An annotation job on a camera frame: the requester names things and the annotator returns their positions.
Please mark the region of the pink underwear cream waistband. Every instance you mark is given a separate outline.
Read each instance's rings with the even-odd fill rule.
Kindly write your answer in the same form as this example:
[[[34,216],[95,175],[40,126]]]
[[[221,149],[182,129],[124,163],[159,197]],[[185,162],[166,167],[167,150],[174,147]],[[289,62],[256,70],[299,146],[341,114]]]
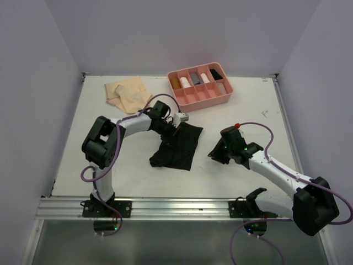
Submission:
[[[222,95],[226,95],[227,94],[227,90],[226,90],[226,88],[225,88],[223,83],[217,83],[217,87],[218,87],[218,89],[219,89],[219,91],[220,91],[220,93]]]

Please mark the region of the black underwear orange trim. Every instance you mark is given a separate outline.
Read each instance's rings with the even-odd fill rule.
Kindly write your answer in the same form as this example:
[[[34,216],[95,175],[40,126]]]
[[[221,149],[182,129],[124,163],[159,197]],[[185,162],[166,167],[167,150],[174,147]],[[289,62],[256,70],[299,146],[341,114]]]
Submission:
[[[202,127],[181,123],[176,133],[175,145],[162,142],[149,159],[150,165],[190,171],[202,131]]]

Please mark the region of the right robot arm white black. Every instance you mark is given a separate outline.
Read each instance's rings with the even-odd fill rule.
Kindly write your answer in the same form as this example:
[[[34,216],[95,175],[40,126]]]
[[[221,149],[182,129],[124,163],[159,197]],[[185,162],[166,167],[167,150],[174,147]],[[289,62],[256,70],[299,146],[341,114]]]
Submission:
[[[255,218],[268,213],[283,216],[295,222],[306,235],[314,236],[339,215],[330,186],[322,177],[311,179],[265,154],[254,143],[246,143],[235,126],[221,131],[221,138],[208,155],[223,165],[234,160],[236,164],[258,173],[279,187],[284,195],[272,194],[266,188],[258,188],[243,201],[228,203],[243,218]]]

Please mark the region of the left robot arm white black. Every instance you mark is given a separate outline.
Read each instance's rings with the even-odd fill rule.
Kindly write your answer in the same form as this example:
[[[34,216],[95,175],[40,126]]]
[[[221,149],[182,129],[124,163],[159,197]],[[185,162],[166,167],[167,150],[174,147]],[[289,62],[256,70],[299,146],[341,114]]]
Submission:
[[[82,152],[89,166],[83,169],[81,179],[93,183],[91,195],[98,200],[95,210],[104,217],[110,216],[115,209],[112,168],[121,150],[124,138],[144,131],[154,131],[168,146],[178,146],[177,127],[167,121],[170,107],[161,101],[154,106],[139,110],[137,113],[120,120],[100,116],[96,119],[82,144]]]

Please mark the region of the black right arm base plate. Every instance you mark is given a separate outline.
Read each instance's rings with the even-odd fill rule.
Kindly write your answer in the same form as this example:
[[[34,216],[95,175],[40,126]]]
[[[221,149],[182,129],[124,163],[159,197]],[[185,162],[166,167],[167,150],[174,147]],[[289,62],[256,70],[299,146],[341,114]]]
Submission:
[[[278,215],[268,211],[262,211],[255,203],[259,194],[267,191],[266,188],[258,188],[248,194],[245,198],[237,197],[228,201],[228,212],[230,218],[277,218]]]

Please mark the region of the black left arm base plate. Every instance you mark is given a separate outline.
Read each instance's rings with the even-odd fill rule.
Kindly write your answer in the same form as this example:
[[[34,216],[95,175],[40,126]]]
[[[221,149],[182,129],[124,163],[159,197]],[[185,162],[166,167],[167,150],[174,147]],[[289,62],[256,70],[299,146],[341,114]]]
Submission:
[[[122,218],[129,218],[132,212],[132,201],[109,199],[105,206],[99,199],[91,197],[89,200],[80,202],[83,207],[82,216],[84,218],[113,218],[119,217],[118,211]]]

